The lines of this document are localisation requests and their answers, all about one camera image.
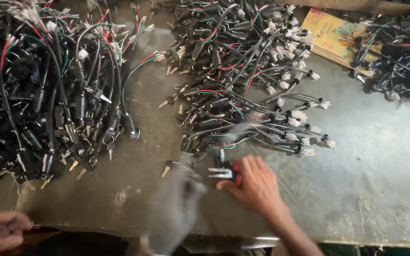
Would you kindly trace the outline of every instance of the glove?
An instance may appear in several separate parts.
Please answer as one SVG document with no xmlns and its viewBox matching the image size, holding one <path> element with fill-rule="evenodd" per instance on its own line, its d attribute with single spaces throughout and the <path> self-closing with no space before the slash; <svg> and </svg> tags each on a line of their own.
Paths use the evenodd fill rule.
<svg viewBox="0 0 410 256">
<path fill-rule="evenodd" d="M 150 200 L 148 230 L 141 246 L 151 255 L 171 255 L 194 227 L 197 204 L 207 191 L 191 168 L 178 165 L 162 180 Z"/>
</svg>

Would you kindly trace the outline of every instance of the pile of ignition switches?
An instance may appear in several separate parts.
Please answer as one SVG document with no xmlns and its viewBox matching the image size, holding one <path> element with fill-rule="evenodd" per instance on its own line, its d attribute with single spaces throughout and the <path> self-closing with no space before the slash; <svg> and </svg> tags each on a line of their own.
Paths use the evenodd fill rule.
<svg viewBox="0 0 410 256">
<path fill-rule="evenodd" d="M 359 49 L 351 66 L 378 69 L 380 77 L 373 90 L 385 93 L 390 101 L 400 98 L 410 101 L 410 15 L 397 18 L 381 16 L 360 25 L 367 27 L 368 36 L 349 36 L 346 39 Z M 381 52 L 369 49 L 372 44 L 383 44 Z M 363 61 L 368 53 L 379 57 L 379 60 Z"/>
<path fill-rule="evenodd" d="M 316 136 L 333 147 L 328 135 L 305 124 L 303 112 L 316 106 L 327 109 L 330 103 L 290 92 L 304 77 L 319 78 L 303 69 L 312 37 L 296 26 L 294 6 L 276 3 L 259 8 L 250 1 L 239 3 L 163 3 L 177 17 L 172 24 L 178 33 L 176 45 L 166 53 L 168 74 L 180 70 L 193 78 L 178 85 L 177 93 L 159 106 L 173 104 L 179 97 L 191 103 L 187 108 L 181 105 L 177 117 L 177 125 L 185 125 L 181 151 L 201 160 L 208 148 L 234 148 L 250 138 L 271 148 L 313 155 L 312 148 L 304 148 L 309 138 L 297 137 L 293 131 Z M 258 103 L 248 100 L 245 94 L 254 84 L 264 86 L 270 96 Z M 282 110 L 286 97 L 305 102 Z"/>
<path fill-rule="evenodd" d="M 153 28 L 143 31 L 144 17 L 132 35 L 119 34 L 123 26 L 112 23 L 109 10 L 98 22 L 81 22 L 68 9 L 51 9 L 52 2 L 0 1 L 0 177 L 43 178 L 42 188 L 67 161 L 83 175 L 99 153 L 111 159 L 124 128 L 139 138 L 123 92 L 140 65 L 122 65 L 123 56 Z"/>
</svg>

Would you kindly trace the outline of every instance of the hand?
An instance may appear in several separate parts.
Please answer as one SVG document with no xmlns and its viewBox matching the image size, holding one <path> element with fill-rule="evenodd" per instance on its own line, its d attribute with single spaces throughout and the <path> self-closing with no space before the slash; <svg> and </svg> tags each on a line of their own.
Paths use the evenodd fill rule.
<svg viewBox="0 0 410 256">
<path fill-rule="evenodd" d="M 21 212 L 0 212 L 0 252 L 15 248 L 23 242 L 23 231 L 31 229 L 30 219 Z"/>
<path fill-rule="evenodd" d="M 242 189 L 228 180 L 216 184 L 217 189 L 227 189 L 236 199 L 255 209 L 265 218 L 279 215 L 288 217 L 289 211 L 279 196 L 275 174 L 260 156 L 245 156 L 241 161 Z"/>
<path fill-rule="evenodd" d="M 194 227 L 198 202 L 206 192 L 200 176 L 178 165 L 162 180 L 148 209 L 142 248 L 151 255 L 170 255 Z"/>
</svg>

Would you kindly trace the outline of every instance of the worn table surface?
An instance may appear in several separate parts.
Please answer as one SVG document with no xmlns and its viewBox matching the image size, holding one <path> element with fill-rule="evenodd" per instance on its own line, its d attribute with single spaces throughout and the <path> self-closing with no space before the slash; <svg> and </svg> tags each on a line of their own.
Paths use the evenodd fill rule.
<svg viewBox="0 0 410 256">
<path fill-rule="evenodd" d="M 118 13 L 117 23 L 132 28 L 126 3 L 118 7 Z M 141 14 L 149 16 L 148 2 L 142 3 Z M 165 21 L 171 20 L 170 14 L 147 20 L 156 29 L 140 39 L 133 63 L 168 47 L 173 36 Z M 313 54 L 306 63 L 322 78 L 303 79 L 294 92 L 332 103 L 328 110 L 314 108 L 307 114 L 308 123 L 329 134 L 336 148 L 318 143 L 311 146 L 314 156 L 298 157 L 248 141 L 227 150 L 227 158 L 248 153 L 263 156 L 278 177 L 281 196 L 294 219 L 318 242 L 410 247 L 410 103 L 387 102 L 381 93 L 365 93 L 344 68 L 318 55 Z M 44 190 L 40 190 L 42 181 L 32 181 L 37 187 L 33 191 L 5 177 L 0 181 L 0 210 L 21 210 L 35 223 L 64 230 L 140 235 L 146 201 L 161 181 L 165 160 L 178 154 L 181 140 L 181 128 L 175 125 L 179 103 L 161 109 L 158 105 L 174 93 L 174 84 L 189 76 L 166 76 L 165 72 L 164 62 L 150 63 L 126 85 L 127 101 L 142 131 L 140 140 L 122 135 L 112 161 L 104 155 L 97 169 L 80 180 L 76 179 L 81 170 L 77 167 Z M 265 96 L 262 87 L 252 86 L 250 98 Z M 288 102 L 291 106 L 300 103 Z M 202 167 L 198 171 L 209 191 L 200 203 L 193 233 L 272 235 L 257 214 L 226 191 L 214 190 L 215 181 L 206 177 L 206 166 Z"/>
</svg>

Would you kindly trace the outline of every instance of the workbench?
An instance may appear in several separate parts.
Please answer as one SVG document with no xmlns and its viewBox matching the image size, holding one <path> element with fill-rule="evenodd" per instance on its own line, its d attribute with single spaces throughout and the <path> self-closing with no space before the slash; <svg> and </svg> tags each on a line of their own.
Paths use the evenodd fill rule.
<svg viewBox="0 0 410 256">
<path fill-rule="evenodd" d="M 149 16 L 149 5 L 141 4 L 141 15 Z M 119 4 L 114 19 L 129 28 L 134 25 L 126 2 Z M 168 13 L 147 20 L 147 25 L 156 27 L 140 38 L 133 65 L 168 47 L 174 37 L 165 22 L 172 20 Z M 282 199 L 295 221 L 316 242 L 410 247 L 410 103 L 388 102 L 381 93 L 369 93 L 365 85 L 348 77 L 347 68 L 318 55 L 312 54 L 306 64 L 322 78 L 302 79 L 294 92 L 331 102 L 328 110 L 311 108 L 306 113 L 308 123 L 329 134 L 336 147 L 317 143 L 311 145 L 315 155 L 298 156 L 248 140 L 226 150 L 226 158 L 261 155 L 275 172 Z M 82 168 L 69 172 L 68 163 L 64 175 L 43 190 L 42 180 L 31 181 L 36 187 L 31 190 L 6 176 L 0 180 L 0 210 L 20 210 L 36 224 L 61 230 L 139 236 L 146 225 L 146 202 L 162 179 L 165 161 L 178 155 L 182 136 L 182 128 L 175 123 L 179 102 L 158 105 L 175 93 L 175 84 L 190 77 L 165 73 L 163 61 L 149 63 L 126 85 L 140 140 L 121 135 L 111 161 L 108 154 L 101 156 L 95 171 L 79 180 Z M 265 88 L 257 85 L 248 93 L 251 100 L 266 96 Z M 207 177 L 210 159 L 197 169 L 209 191 L 200 202 L 192 233 L 273 236 L 258 214 L 227 191 L 213 188 L 216 180 Z"/>
</svg>

